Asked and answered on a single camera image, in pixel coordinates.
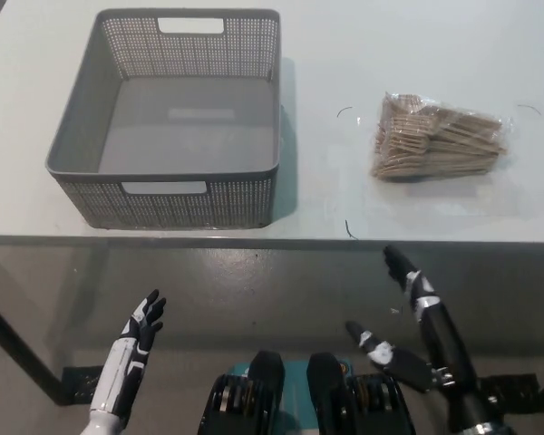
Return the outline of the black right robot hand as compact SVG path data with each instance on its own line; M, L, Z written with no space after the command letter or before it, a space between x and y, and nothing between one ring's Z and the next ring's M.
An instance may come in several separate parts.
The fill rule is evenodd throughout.
M473 394L477 374L441 297L397 247L384 248L384 261L409 301L429 359L379 338L356 321L345 323L350 337L377 369L418 392L436 389L448 398Z

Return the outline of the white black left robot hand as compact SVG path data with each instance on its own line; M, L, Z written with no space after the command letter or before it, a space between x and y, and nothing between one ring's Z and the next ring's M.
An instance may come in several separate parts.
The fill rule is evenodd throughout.
M141 386L166 299L155 289L135 308L112 344L92 397L91 409L126 421Z

